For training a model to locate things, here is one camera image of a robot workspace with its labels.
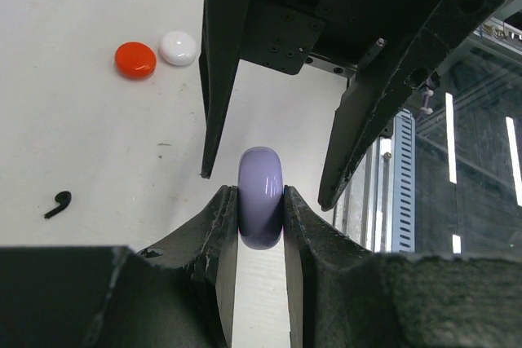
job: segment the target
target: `white table surface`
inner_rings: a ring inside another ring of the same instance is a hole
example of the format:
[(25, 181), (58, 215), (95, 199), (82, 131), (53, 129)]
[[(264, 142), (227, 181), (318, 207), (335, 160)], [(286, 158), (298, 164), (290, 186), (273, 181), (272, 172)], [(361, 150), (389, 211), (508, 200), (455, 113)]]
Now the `white table surface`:
[[(175, 68), (158, 57), (144, 81), (114, 69), (123, 42), (156, 50), (176, 29), (200, 42), (202, 2), (0, 0), (0, 245), (142, 249), (197, 214), (220, 185), (235, 184), (241, 154), (258, 145), (278, 152), (285, 183), (319, 213), (342, 78), (310, 67), (290, 77), (241, 62), (205, 180), (197, 64)], [(45, 220), (64, 190), (71, 205)], [(290, 344), (281, 245), (255, 252), (240, 244), (235, 347)]]

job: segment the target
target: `black object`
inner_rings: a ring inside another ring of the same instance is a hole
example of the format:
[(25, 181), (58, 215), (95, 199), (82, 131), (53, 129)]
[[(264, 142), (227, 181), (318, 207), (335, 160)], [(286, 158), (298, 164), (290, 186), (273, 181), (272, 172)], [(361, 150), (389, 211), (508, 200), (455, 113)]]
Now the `black object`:
[[(520, 347), (519, 258), (372, 254), (284, 203), (292, 348)], [(230, 347), (236, 265), (234, 187), (138, 254), (0, 249), (0, 346)]]
[(319, 190), (322, 208), (333, 208), (368, 146), (503, 1), (205, 0), (201, 176), (212, 173), (240, 59), (288, 74), (308, 54), (339, 69), (359, 64), (335, 113)]
[(59, 214), (64, 209), (69, 207), (69, 204), (71, 204), (71, 200), (73, 199), (73, 196), (71, 195), (71, 192), (64, 191), (60, 192), (55, 196), (55, 201), (60, 204), (58, 207), (54, 208), (53, 210), (49, 211), (47, 214), (43, 215), (45, 219), (52, 218), (56, 214)]

